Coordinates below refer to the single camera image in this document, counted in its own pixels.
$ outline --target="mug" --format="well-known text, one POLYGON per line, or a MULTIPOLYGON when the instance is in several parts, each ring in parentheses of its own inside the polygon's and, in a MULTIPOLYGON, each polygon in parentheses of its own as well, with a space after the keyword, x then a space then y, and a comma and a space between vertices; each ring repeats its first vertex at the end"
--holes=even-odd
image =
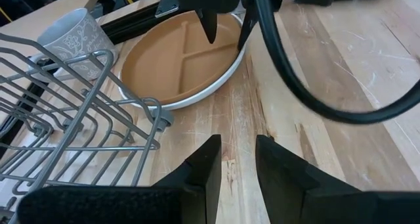
MULTIPOLYGON (((76 9, 59 18, 37 38, 37 42, 63 61, 104 49, 110 50, 114 55, 113 64, 118 58, 115 45, 85 8, 76 9)), ((36 63, 43 58, 46 56, 41 53, 32 56, 30 60, 36 63)), ((98 56, 98 60, 105 65, 108 59, 106 56, 98 56)), ((87 80, 96 79, 101 73, 90 60, 76 62, 69 67, 87 80)), ((63 68, 59 68, 54 77, 60 81, 74 78, 65 72, 63 68)), ((40 73, 33 74, 32 77, 50 83, 50 80, 40 73)))

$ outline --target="wire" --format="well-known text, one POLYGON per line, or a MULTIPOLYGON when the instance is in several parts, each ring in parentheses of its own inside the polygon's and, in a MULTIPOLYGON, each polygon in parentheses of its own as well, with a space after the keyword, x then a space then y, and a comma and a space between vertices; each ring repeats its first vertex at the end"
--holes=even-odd
POLYGON ((290 91, 315 113, 336 121, 351 124, 379 123, 394 118, 420 102, 420 80, 394 103, 371 112, 347 112, 334 109, 314 97, 302 84, 292 69, 284 51, 270 0, 255 0, 262 36, 268 53, 290 91))

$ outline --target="dish rack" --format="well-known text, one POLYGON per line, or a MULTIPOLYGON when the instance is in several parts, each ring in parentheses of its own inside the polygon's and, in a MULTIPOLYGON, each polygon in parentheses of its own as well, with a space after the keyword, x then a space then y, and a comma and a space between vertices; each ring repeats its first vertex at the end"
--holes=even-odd
MULTIPOLYGON (((125 178, 129 184, 123 185, 137 186, 149 151, 160 148, 159 142, 154 139, 156 133, 164 131, 173 122, 171 113, 162 110, 156 99, 140 99, 126 88, 110 71, 114 57, 108 50, 61 61, 35 41, 4 34, 0 34, 0 40, 34 47, 54 62, 40 67, 18 51, 0 47, 0 53, 13 55, 33 68, 23 71, 0 57, 1 67, 8 67, 16 72, 13 76, 0 76, 0 114, 9 117, 8 123, 3 124, 0 138, 13 129, 16 130, 14 125, 18 122, 23 125, 18 136, 23 132, 28 135, 15 145, 0 143, 0 148, 7 149, 0 160, 0 192, 5 192, 7 181, 8 184, 10 181, 15 182, 10 185, 12 197, 6 200, 6 204, 0 204, 3 206, 0 223, 1 212, 13 214, 20 197, 44 186, 121 185, 120 180, 127 168, 133 166, 131 163, 136 155, 140 158, 137 159, 135 169, 132 169, 132 178, 125 178), (102 64, 97 59, 98 56, 106 56, 106 63, 102 64), (95 81, 87 81, 72 70, 71 64, 83 60, 90 60, 102 70, 95 81), (82 90, 76 91, 66 81, 59 81, 48 73, 49 70, 59 67, 71 74, 75 78, 73 80, 79 81, 83 85, 82 90), (33 74, 42 74, 51 83, 43 83, 35 79, 33 74), (22 78, 44 90, 44 95, 36 95, 19 86, 16 81, 22 78), (106 81, 116 84, 130 99, 112 100, 102 89, 106 81), (65 106, 57 107, 55 102, 65 106), (124 109, 124 104, 130 103, 141 105, 140 113, 143 114, 144 121, 151 125, 148 133, 139 128, 135 118, 124 109), (109 171, 110 165, 116 160, 120 164, 119 169, 112 166, 112 171, 109 171), (81 175, 90 171, 91 166, 99 168, 99 172, 88 172, 87 176, 91 181, 86 181, 81 175)), ((3 221, 17 223, 17 216, 13 215, 11 219, 3 221)))

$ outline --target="wooden table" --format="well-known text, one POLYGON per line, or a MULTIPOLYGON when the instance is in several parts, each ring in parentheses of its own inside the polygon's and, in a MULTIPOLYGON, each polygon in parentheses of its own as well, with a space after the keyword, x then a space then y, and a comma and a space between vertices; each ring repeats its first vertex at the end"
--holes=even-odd
MULTIPOLYGON (((109 22, 156 1, 141 0, 98 21, 109 22)), ((326 8, 284 0, 276 21, 302 81, 317 97, 338 108, 382 107, 420 78, 420 6, 413 0, 349 1, 326 8)), ((118 45, 121 53, 115 74, 140 38, 118 45)), ((115 100, 121 98, 109 81, 103 90, 115 100)), ((131 105, 124 108, 139 127, 147 127, 141 110, 131 105)), ((367 126, 339 124, 315 115, 296 100, 276 73, 259 26, 235 74, 210 97, 173 113, 175 123, 157 137, 162 147, 150 153, 139 185, 158 181, 210 135, 220 133, 222 186, 217 223, 269 223, 255 170, 258 134, 273 136, 311 164, 359 189, 420 190, 420 108, 367 126)), ((22 131, 15 144, 29 136, 22 131)), ((97 158, 79 182, 88 182, 103 162, 97 158)), ((128 174, 119 185, 129 183, 129 178, 128 174)), ((2 195, 7 186, 3 185, 2 195)))
MULTIPOLYGON (((93 7, 95 7, 97 1, 98 0, 57 0, 30 14, 23 16, 22 18, 19 18, 18 20, 2 26, 0 28, 0 33, 36 40, 38 36, 40 36, 47 29, 48 26, 50 26, 61 16, 81 7, 85 7, 91 10, 93 7)), ((31 56, 38 53, 38 51, 32 47, 4 41, 0 41, 0 47, 8 47, 17 50, 25 56, 31 56)), ((16 59, 14 56, 0 53, 0 57, 5 58, 23 70, 27 70, 27 66, 22 61, 16 59)), ((0 65, 0 71, 2 76, 11 76, 16 73, 4 65, 0 65)), ((19 86, 25 89, 30 84, 30 82, 25 78, 19 79, 16 82, 19 84, 19 86)), ((10 101, 16 102, 14 98, 10 97, 4 92, 0 92, 0 95, 10 101)), ((7 115, 1 112, 0 122, 2 122, 6 116, 7 115)))

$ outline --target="floral pattern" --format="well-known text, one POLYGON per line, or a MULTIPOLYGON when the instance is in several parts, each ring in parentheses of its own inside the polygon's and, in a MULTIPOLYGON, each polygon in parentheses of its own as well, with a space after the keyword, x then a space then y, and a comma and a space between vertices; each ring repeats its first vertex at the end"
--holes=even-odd
MULTIPOLYGON (((61 37, 60 41, 46 48, 60 60, 68 60, 101 49, 111 50, 114 61, 117 58, 114 44, 89 14, 78 26, 61 37)), ((106 63, 105 56, 100 56, 98 59, 101 63, 106 63)), ((70 67, 87 80, 96 79, 100 75, 98 67, 89 60, 71 64, 70 67)))

